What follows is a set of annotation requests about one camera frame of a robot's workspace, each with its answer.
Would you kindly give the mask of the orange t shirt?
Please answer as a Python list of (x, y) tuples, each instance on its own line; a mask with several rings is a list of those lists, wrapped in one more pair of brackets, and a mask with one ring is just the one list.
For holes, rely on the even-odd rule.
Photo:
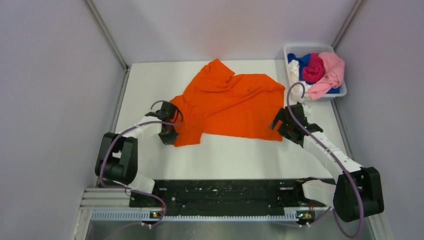
[(284, 97), (285, 87), (268, 75), (235, 74), (215, 59), (171, 100), (183, 115), (174, 146), (197, 145), (203, 134), (281, 141), (270, 124)]

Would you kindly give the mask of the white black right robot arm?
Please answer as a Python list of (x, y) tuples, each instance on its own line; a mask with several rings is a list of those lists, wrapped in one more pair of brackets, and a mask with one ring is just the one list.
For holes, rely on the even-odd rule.
[(307, 206), (312, 200), (334, 208), (344, 222), (369, 217), (385, 210), (381, 176), (374, 167), (364, 167), (349, 158), (315, 123), (308, 123), (305, 104), (296, 103), (280, 108), (270, 129), (277, 128), (286, 140), (310, 153), (330, 173), (334, 184), (314, 177), (297, 181), (293, 200)]

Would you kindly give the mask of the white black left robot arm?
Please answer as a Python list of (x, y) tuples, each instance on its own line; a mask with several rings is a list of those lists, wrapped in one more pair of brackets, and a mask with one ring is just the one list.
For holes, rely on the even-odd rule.
[(105, 133), (95, 164), (100, 185), (139, 193), (147, 206), (156, 206), (161, 194), (154, 189), (155, 181), (141, 170), (139, 144), (159, 138), (164, 145), (173, 145), (179, 136), (175, 128), (183, 121), (182, 111), (173, 103), (162, 100), (160, 109), (150, 110), (129, 128), (119, 133)]

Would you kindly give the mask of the white t shirt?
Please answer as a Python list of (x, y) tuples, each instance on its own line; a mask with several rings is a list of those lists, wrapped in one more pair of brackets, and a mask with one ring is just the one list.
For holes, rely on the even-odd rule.
[(300, 64), (297, 60), (291, 60), (288, 63), (288, 79), (291, 85), (295, 83), (302, 83), (305, 87), (305, 92), (311, 88), (311, 85), (307, 84), (304, 80), (300, 80)]

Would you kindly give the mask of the magenta t shirt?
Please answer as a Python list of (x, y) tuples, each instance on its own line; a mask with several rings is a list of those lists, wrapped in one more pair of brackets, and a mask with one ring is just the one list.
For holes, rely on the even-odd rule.
[(318, 53), (311, 53), (308, 65), (302, 70), (302, 79), (312, 85), (318, 82), (325, 74), (324, 62)]

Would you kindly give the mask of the blue t shirt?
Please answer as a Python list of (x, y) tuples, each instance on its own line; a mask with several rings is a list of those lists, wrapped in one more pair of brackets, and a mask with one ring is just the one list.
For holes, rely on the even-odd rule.
[[(306, 54), (305, 56), (303, 56), (303, 57), (297, 57), (295, 54), (293, 54), (293, 53), (289, 53), (288, 55), (287, 55), (287, 62), (288, 62), (288, 64), (289, 64), (289, 62), (291, 61), (291, 60), (297, 60), (298, 62), (299, 62), (299, 65), (300, 65), (300, 80), (301, 81), (303, 81), (303, 79), (302, 79), (302, 70), (303, 70), (303, 68), (304, 67), (306, 67), (307, 65), (308, 65), (308, 62), (309, 62), (309, 59), (310, 59), (310, 55), (311, 55), (311, 53), (309, 53), (309, 54)], [(341, 91), (341, 86), (340, 87), (338, 87), (338, 88), (332, 88), (332, 89), (330, 89), (328, 92), (327, 92), (327, 94), (339, 94), (340, 93), (340, 91)]]

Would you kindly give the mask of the pink t shirt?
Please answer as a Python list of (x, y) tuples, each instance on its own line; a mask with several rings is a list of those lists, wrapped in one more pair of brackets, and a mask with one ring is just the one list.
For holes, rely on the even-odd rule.
[(318, 56), (323, 61), (324, 75), (314, 83), (307, 94), (315, 101), (323, 97), (330, 89), (336, 89), (344, 82), (345, 62), (334, 52), (321, 52)]

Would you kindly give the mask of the white plastic laundry basket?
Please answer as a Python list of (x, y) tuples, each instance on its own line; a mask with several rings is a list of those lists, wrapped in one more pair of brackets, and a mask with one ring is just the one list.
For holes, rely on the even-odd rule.
[(290, 93), (294, 101), (330, 101), (347, 94), (345, 61), (334, 49), (318, 43), (292, 43), (283, 47)]

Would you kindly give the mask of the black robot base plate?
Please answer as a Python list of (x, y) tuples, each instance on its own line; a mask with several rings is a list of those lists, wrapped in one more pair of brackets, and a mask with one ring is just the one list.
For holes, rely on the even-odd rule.
[(289, 208), (318, 209), (324, 204), (295, 198), (294, 179), (156, 180), (153, 195), (131, 193), (129, 207), (157, 208), (165, 202), (166, 216), (283, 216)]

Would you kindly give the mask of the aluminium frame rail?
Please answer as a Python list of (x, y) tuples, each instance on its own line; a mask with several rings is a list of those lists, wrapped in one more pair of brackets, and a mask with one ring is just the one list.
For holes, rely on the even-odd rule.
[(312, 200), (297, 202), (289, 180), (160, 180), (153, 196), (118, 187), (84, 191), (72, 238), (86, 238), (90, 221), (300, 221), (326, 210)]

